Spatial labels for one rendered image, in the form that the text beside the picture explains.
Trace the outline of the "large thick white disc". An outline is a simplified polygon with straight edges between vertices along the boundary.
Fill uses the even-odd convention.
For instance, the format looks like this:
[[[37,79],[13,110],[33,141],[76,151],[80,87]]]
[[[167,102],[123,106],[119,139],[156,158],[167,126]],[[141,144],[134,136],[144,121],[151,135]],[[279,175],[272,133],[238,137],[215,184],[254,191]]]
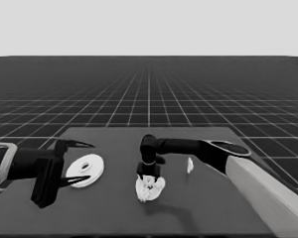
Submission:
[[[87,177],[73,184],[73,187],[83,188],[97,181],[104,171],[104,160],[97,154],[82,156],[71,163],[66,172],[67,178]]]

